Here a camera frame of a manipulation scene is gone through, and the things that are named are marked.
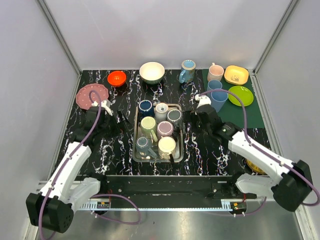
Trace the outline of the dark grey mug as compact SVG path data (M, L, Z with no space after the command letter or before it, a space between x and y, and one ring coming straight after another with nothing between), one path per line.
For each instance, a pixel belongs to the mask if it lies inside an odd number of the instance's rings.
M183 122L183 114L179 109L171 109L166 116L168 122L170 122L175 128L179 128Z

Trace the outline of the pink lilac mug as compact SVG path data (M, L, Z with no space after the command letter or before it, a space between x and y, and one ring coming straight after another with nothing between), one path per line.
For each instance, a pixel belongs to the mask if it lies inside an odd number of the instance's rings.
M159 138L171 136L174 131L174 126L169 121L161 121L156 128L156 134Z

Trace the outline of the navy blue mug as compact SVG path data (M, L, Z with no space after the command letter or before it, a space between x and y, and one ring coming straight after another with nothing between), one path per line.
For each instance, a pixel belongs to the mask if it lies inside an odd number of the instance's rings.
M142 100L138 104L138 112L142 118L154 117L155 111L153 103L150 100Z

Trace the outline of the cream mug black handle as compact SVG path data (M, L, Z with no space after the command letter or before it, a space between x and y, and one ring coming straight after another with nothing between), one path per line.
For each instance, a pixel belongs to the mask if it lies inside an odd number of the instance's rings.
M176 141L171 136L162 137L158 142L158 154L161 159L169 160L174 163L174 155L176 152Z

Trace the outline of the light green mug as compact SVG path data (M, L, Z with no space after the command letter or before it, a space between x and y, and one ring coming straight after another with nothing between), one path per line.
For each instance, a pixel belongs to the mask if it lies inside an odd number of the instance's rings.
M158 142L157 137L157 122L151 116L146 116L140 121L141 132L144 137L151 139L153 142Z

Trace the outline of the grey blue mug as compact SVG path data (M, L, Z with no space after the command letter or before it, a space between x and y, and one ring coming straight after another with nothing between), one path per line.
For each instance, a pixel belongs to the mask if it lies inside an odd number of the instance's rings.
M152 157L156 159L158 156L152 149L151 141L144 136L139 137L136 140L135 148L142 157Z

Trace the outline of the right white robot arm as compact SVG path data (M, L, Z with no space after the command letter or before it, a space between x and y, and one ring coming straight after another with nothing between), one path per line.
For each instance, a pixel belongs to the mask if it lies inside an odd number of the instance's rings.
M231 122L223 122L209 104L184 111L182 120L266 173L265 177L240 174L227 185L230 197L236 199L243 194L255 194L273 198L283 209L294 212L311 193L312 176L306 162L294 162L272 152L250 138L245 129Z

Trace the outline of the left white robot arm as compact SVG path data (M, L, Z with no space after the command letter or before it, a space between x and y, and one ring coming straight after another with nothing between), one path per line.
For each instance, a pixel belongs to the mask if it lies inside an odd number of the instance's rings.
M108 193L107 177L89 173L72 189L74 180L101 138L115 137L125 129L109 107L92 106L86 111L84 124L76 129L57 169L39 191L26 198L26 208L33 226L58 233L70 227L74 214L91 196L103 198Z

